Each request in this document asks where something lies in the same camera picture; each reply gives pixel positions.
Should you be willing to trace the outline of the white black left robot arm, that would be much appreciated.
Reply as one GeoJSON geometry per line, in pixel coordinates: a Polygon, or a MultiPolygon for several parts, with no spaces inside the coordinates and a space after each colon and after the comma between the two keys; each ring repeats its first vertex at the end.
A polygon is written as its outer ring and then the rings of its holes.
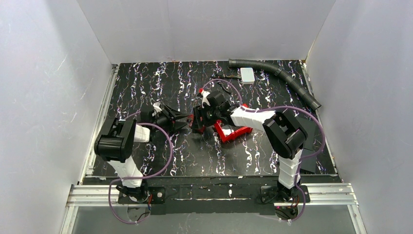
{"type": "Polygon", "coordinates": [[[131,156],[134,143],[148,143],[159,128],[174,134],[187,126],[187,117],[189,114],[159,102],[139,111],[138,118],[108,117],[96,137],[94,153],[115,169],[123,187],[139,188],[143,174],[131,156]]]}

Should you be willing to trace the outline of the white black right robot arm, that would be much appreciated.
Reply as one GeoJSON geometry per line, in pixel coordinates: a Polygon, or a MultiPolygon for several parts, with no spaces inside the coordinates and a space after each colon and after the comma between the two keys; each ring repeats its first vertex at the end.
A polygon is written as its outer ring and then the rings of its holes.
{"type": "Polygon", "coordinates": [[[231,105],[219,91],[200,90],[202,102],[193,108],[192,130],[202,132],[220,121],[232,127],[249,127],[265,132],[279,156],[278,183],[286,189],[295,187],[300,179],[298,167],[308,133],[297,121],[292,111],[252,110],[231,105]]]}

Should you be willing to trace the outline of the red plastic bin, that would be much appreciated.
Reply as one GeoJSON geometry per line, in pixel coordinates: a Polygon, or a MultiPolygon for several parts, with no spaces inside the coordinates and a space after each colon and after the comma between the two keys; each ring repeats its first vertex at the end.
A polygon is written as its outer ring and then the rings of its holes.
{"type": "Polygon", "coordinates": [[[222,143],[234,141],[236,138],[244,135],[250,134],[252,128],[250,127],[237,127],[236,129],[232,125],[224,124],[221,120],[217,120],[213,125],[214,131],[218,134],[219,139],[222,143]]]}

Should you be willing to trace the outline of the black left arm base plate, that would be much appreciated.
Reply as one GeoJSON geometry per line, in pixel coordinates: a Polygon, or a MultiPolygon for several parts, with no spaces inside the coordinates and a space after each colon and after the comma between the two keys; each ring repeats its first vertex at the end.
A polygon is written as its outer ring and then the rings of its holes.
{"type": "Polygon", "coordinates": [[[119,191],[119,204],[163,204],[165,203],[166,190],[164,187],[151,187],[143,183],[138,188],[128,188],[117,185],[119,191]]]}

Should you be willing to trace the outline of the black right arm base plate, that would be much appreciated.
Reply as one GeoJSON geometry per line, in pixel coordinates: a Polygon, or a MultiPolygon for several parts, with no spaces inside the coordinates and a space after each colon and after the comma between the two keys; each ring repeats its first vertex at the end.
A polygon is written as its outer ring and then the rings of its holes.
{"type": "Polygon", "coordinates": [[[291,190],[285,188],[279,189],[276,185],[261,186],[257,202],[259,204],[286,203],[287,205],[310,202],[308,187],[300,185],[300,189],[301,190],[296,187],[293,187],[291,190]]]}

